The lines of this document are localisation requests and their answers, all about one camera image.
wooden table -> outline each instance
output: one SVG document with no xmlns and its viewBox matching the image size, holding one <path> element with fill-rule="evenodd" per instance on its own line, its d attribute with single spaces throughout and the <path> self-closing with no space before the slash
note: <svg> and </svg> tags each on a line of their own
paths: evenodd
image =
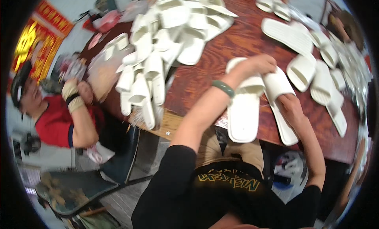
<svg viewBox="0 0 379 229">
<path fill-rule="evenodd" d="M 273 13 L 265 13 L 255 6 L 255 0 L 224 0 L 226 7 L 239 15 L 231 28 L 215 37 L 205 46 L 200 61 L 194 66 L 181 65 L 175 72 L 175 79 L 168 90 L 164 104 L 164 116 L 158 130 L 151 130 L 153 134 L 171 140 L 178 128 L 182 117 L 195 104 L 200 96 L 211 85 L 212 80 L 221 78 L 225 73 L 226 63 L 234 57 L 248 57 L 261 53 L 273 56 L 277 65 L 286 72 L 287 64 L 297 55 L 280 42 L 263 34 L 261 22 L 265 17 L 284 22 Z M 105 39 L 82 52 L 82 57 L 88 59 L 96 55 L 111 39 L 122 32 L 130 35 L 131 23 L 119 23 Z M 315 47 L 313 55 L 320 58 L 320 52 Z M 310 96 L 309 89 L 305 93 L 297 91 L 304 114 L 309 118 L 316 136 L 320 142 L 325 158 L 344 163 L 352 163 L 356 151 L 358 118 L 353 103 L 345 98 L 342 111 L 347 121 L 347 132 L 341 138 L 328 114 L 326 108 L 317 104 Z M 121 114 L 119 93 L 114 89 L 109 93 L 102 106 L 120 120 L 127 121 L 128 117 Z M 215 125 L 227 128 L 225 113 L 215 122 Z M 268 106 L 266 97 L 261 98 L 258 139 L 282 145 L 277 125 Z M 302 149 L 301 143 L 291 146 L 293 149 Z"/>
</svg>

khaki pants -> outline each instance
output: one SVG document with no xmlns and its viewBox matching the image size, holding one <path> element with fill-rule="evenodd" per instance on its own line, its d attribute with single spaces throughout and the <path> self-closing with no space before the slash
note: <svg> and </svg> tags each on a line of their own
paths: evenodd
<svg viewBox="0 0 379 229">
<path fill-rule="evenodd" d="M 239 158 L 232 157 L 231 154 L 239 154 L 244 162 L 255 166 L 262 173 L 263 153 L 258 139 L 249 143 L 235 143 L 229 139 L 223 156 L 213 125 L 204 132 L 201 139 L 196 168 L 218 161 L 239 160 Z"/>
</svg>

beige glove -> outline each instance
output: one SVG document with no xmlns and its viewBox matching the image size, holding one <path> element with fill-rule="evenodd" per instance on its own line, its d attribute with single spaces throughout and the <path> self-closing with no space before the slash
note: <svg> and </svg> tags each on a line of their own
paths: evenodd
<svg viewBox="0 0 379 229">
<path fill-rule="evenodd" d="M 64 101 L 67 100 L 73 94 L 78 93 L 78 80 L 76 78 L 72 78 L 67 80 L 62 89 L 62 97 Z M 74 112 L 77 108 L 84 105 L 84 101 L 81 96 L 74 98 L 68 106 L 70 114 Z"/>
</svg>

green bracelet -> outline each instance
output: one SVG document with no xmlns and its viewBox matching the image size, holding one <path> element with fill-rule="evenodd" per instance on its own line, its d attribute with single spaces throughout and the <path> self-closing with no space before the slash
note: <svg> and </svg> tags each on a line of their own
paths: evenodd
<svg viewBox="0 0 379 229">
<path fill-rule="evenodd" d="M 230 98 L 233 98 L 235 95 L 234 90 L 229 85 L 221 82 L 220 80 L 213 81 L 212 86 L 223 90 L 226 94 L 228 94 L 228 96 L 230 96 Z"/>
</svg>

black t-shirt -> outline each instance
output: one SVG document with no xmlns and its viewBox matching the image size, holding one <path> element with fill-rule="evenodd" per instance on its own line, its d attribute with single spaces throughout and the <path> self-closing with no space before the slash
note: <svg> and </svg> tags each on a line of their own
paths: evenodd
<svg viewBox="0 0 379 229">
<path fill-rule="evenodd" d="M 135 207 L 135 229 L 209 228 L 228 212 L 257 227 L 313 227 L 321 197 L 317 186 L 284 204 L 253 165 L 221 161 L 195 170 L 195 162 L 191 148 L 167 149 Z"/>
</svg>

